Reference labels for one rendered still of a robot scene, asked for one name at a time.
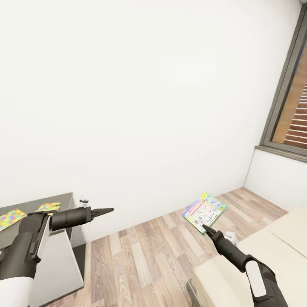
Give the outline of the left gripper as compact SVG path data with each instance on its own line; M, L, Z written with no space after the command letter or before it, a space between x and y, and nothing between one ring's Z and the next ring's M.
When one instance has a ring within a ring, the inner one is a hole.
M93 220L94 217L104 215L114 211L114 208L93 209L81 207L77 209L68 209L66 212L66 228L84 225Z

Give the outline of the jigsaw puzzle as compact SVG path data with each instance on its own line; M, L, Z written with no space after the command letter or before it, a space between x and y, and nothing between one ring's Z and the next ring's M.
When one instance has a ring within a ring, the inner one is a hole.
M51 210L58 210L58 207L55 207L56 205L59 205L59 203L53 203L53 204L47 204L43 205L38 211L51 211Z
M55 202L55 203L59 203L60 202ZM53 203L47 203L47 204L53 204ZM36 210L36 212L43 206L43 205L47 205L47 204L42 204L40 207L38 207L38 209ZM60 210L61 206L56 205L54 206L58 207L57 212ZM2 217L0 217L0 231L4 230L6 228L8 228L9 226L11 226L12 224L14 224L15 222L20 221L21 218L25 218L28 217L27 214L25 212L21 212L18 209L14 209L13 211L10 211L8 213L5 213L5 215L3 215Z

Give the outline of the board game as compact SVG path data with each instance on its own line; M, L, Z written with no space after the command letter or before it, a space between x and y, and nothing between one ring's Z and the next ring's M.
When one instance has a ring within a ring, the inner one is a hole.
M204 193L182 216L202 235L207 232L203 224L211 227L227 209L227 205Z

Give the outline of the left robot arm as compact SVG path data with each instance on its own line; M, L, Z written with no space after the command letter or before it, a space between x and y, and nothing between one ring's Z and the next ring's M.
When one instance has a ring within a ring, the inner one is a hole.
M10 246L0 254L0 307L27 307L37 264L41 262L50 231L84 225L114 208L88 207L90 195L82 194L77 209L27 214Z

